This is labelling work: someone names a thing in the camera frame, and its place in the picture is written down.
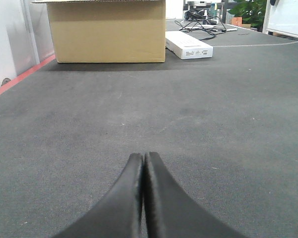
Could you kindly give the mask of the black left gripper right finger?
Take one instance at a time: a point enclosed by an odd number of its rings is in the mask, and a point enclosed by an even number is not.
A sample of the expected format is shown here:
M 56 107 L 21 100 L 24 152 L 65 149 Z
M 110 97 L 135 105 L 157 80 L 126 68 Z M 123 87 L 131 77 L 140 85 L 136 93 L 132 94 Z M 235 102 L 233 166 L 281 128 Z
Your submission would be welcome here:
M 145 154 L 144 204 L 150 238 L 241 238 L 196 203 L 176 182 L 157 152 Z

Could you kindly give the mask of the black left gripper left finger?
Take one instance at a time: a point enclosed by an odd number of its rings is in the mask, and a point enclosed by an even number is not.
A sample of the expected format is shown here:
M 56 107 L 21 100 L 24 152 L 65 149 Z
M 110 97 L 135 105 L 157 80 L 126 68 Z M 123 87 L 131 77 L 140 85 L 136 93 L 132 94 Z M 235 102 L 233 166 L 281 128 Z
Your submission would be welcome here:
M 143 157 L 129 156 L 111 189 L 56 238 L 138 238 L 142 218 Z

